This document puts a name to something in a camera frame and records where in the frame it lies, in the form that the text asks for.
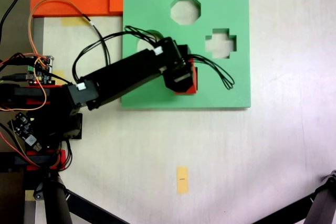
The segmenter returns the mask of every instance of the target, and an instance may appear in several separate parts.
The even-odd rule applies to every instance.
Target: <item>black wire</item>
[[[64,168],[60,169],[60,171],[68,169],[70,167],[71,163],[72,163],[72,150],[71,150],[71,146],[70,146],[70,141],[65,140],[65,142],[67,143],[67,147],[68,147],[68,156],[67,156],[64,164],[62,165]]]
[[[64,82],[66,82],[67,84],[72,84],[72,82],[67,81],[66,79],[64,79],[64,78],[62,78],[62,77],[60,77],[60,76],[57,76],[57,75],[55,75],[54,73],[47,72],[46,70],[44,70],[44,69],[41,67],[40,64],[36,64],[36,65],[34,65],[34,67],[36,68],[37,71],[42,72],[42,73],[43,73],[44,75],[46,75],[46,76],[54,77],[54,78],[56,78],[56,79],[62,80],[62,81],[64,81]]]
[[[83,17],[85,19],[87,19],[87,21],[91,24],[91,19],[87,15],[83,14]],[[99,39],[102,40],[103,37],[101,36],[101,33],[99,32],[97,27],[95,25],[92,25],[92,26],[95,29],[96,33],[98,34]],[[111,58],[110,58],[109,49],[107,48],[107,45],[106,45],[105,41],[102,42],[102,47],[103,47],[103,50],[104,50],[105,64],[106,64],[106,66],[108,66],[109,64],[111,64]]]
[[[8,63],[9,63],[11,60],[17,58],[18,56],[21,56],[22,58],[25,58],[25,56],[24,56],[22,53],[17,52],[17,53],[14,54],[13,56],[11,56],[5,63],[2,64],[2,66],[0,67],[0,72],[1,72],[5,67],[7,67]]]
[[[99,39],[102,40],[103,37],[101,36],[100,32],[98,31],[98,29],[96,28],[95,25],[93,25],[93,28],[96,30]],[[105,43],[104,40],[102,41],[101,45],[103,46],[103,50],[104,50],[105,64],[106,64],[106,66],[108,66],[109,64],[111,64],[110,52],[109,52],[109,49],[107,48],[106,43]]]
[[[16,147],[17,147],[17,150],[19,152],[21,152],[21,148],[19,146],[19,143],[16,141],[15,137],[13,136],[13,134],[9,131],[9,129],[7,129],[2,123],[0,123],[0,127],[3,128],[7,134],[11,137],[11,139],[13,140],[13,142],[15,143]]]
[[[14,0],[12,2],[12,4],[10,5],[10,7],[8,8],[8,10],[5,12],[4,16],[1,19],[1,22],[0,22],[0,44],[1,44],[1,37],[2,37],[2,27],[4,25],[5,19],[8,16],[8,14],[11,12],[11,10],[13,9],[13,7],[15,6],[17,1],[18,0]]]
[[[152,35],[154,38],[151,38],[149,36],[147,36],[146,34],[144,33],[147,33],[147,34],[150,34]],[[97,40],[96,42],[88,45],[86,48],[84,48],[80,53],[79,55],[77,56],[77,58],[75,59],[73,65],[72,65],[72,76],[75,80],[76,83],[78,83],[79,81],[79,78],[77,76],[77,72],[76,72],[76,65],[77,65],[77,62],[78,60],[84,55],[86,54],[88,51],[92,50],[93,48],[95,48],[96,46],[100,45],[103,41],[106,41],[108,39],[111,39],[111,38],[115,38],[115,37],[118,37],[118,36],[122,36],[122,35],[126,35],[126,34],[130,34],[130,35],[133,35],[133,36],[136,36],[140,39],[143,39],[145,41],[147,41],[149,44],[151,44],[152,46],[155,46],[155,43],[156,43],[156,38],[155,36],[150,33],[150,32],[147,32],[145,30],[142,30],[142,29],[139,29],[139,28],[135,28],[135,27],[132,27],[132,26],[125,26],[125,31],[121,31],[121,32],[118,32],[118,33],[114,33],[114,34],[109,34],[105,37],[103,37],[102,39],[99,39]]]
[[[192,54],[190,56],[194,59],[195,62],[206,64],[206,65],[210,66],[212,69],[214,69],[217,72],[217,74],[219,75],[219,77],[221,78],[221,80],[222,80],[222,82],[223,82],[223,84],[224,84],[224,86],[226,87],[227,90],[230,90],[230,89],[233,88],[233,85],[235,84],[235,80],[220,65],[218,65],[217,63],[213,62],[212,60],[209,60],[208,58],[206,58],[202,55]]]

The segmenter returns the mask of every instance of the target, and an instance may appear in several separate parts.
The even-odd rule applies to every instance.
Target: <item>yellow tape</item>
[[[177,193],[188,193],[188,167],[178,166],[177,170]]]
[[[33,196],[34,190],[25,190],[25,200],[26,201],[35,201]]]
[[[62,26],[90,26],[89,22],[83,17],[62,17]]]
[[[64,72],[63,72],[63,70],[53,70],[52,73],[55,74],[55,75],[57,75],[57,76],[62,77],[63,79],[65,79],[64,78]],[[66,84],[66,82],[64,82],[62,80],[59,80],[57,78],[53,78],[53,80],[55,80],[55,85],[64,85],[64,84]]]

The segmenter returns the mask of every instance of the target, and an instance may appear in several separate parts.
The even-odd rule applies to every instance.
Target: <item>white table surface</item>
[[[122,29],[121,17],[93,21],[103,35]],[[69,80],[95,40],[90,27],[45,18],[43,53]],[[108,47],[119,60],[121,38]],[[132,224],[249,224],[313,192],[336,168],[336,0],[250,0],[250,62],[245,111],[125,110],[119,100],[82,109],[65,185]],[[103,66],[97,48],[77,69]],[[176,193],[180,165],[185,195]]]

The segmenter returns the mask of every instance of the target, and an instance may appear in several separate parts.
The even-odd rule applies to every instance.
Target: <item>green foam board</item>
[[[133,108],[246,108],[250,107],[249,0],[196,0],[201,16],[192,25],[180,25],[171,17],[178,0],[124,0],[123,24],[160,32],[178,45],[188,44],[193,54],[211,59],[234,78],[227,90],[209,66],[198,67],[197,94],[176,95],[162,77],[150,81],[122,97],[123,107]],[[205,50],[205,40],[214,30],[236,36],[236,51],[228,59],[214,59]],[[136,53],[138,38],[123,37],[123,58]]]

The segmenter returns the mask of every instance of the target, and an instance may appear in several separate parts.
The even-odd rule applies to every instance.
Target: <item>connector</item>
[[[15,73],[10,76],[0,77],[0,80],[3,80],[3,81],[27,81],[27,80],[32,80],[32,79],[33,79],[33,75],[26,74],[26,73]]]

